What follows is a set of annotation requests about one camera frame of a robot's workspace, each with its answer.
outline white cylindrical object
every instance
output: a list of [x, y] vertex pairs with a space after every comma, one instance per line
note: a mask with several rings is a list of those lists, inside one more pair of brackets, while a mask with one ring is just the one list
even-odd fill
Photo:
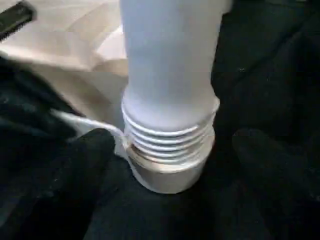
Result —
[[224, 0], [225, 4], [224, 4], [224, 10], [223, 13], [227, 14], [231, 11], [233, 5], [234, 5], [234, 0]]
[[211, 70], [225, 2], [122, 0], [129, 82], [122, 99], [137, 179], [177, 193], [199, 177], [220, 101]]

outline white cord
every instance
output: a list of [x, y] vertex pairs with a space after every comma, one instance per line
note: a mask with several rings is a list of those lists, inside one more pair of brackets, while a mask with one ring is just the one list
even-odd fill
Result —
[[67, 124], [70, 124], [72, 127], [76, 128], [76, 130], [78, 130], [81, 134], [85, 134], [92, 129], [106, 129], [115, 138], [119, 138], [121, 140], [125, 150], [130, 147], [130, 144], [126, 135], [114, 125], [96, 121], [96, 120], [91, 120], [85, 117], [77, 116], [77, 115], [63, 112], [63, 111], [51, 110], [51, 112], [56, 117], [65, 121]]

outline gloved hand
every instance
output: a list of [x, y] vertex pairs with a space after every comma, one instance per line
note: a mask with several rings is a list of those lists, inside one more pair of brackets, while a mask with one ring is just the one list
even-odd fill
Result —
[[305, 146], [289, 146], [256, 129], [233, 136], [247, 186], [275, 239], [320, 234], [320, 131]]

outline white pipe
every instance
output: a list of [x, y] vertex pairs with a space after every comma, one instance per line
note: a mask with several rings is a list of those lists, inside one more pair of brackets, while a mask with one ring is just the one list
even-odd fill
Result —
[[222, 0], [122, 0], [129, 83], [122, 112], [140, 183], [177, 193], [199, 177], [219, 108], [210, 81]]

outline black cloth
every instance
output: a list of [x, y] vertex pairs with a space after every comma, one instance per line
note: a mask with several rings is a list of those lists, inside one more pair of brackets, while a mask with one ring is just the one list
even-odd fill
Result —
[[62, 166], [55, 154], [76, 134], [50, 110], [77, 113], [18, 64], [0, 58], [0, 73], [0, 239], [7, 240]]
[[134, 179], [125, 161], [112, 159], [84, 239], [316, 234], [309, 213], [317, 209], [319, 168], [308, 154], [319, 152], [313, 136], [320, 116], [319, 23], [319, 14], [303, 4], [237, 2], [223, 18], [213, 66], [221, 106], [201, 178], [180, 194], [156, 194]]

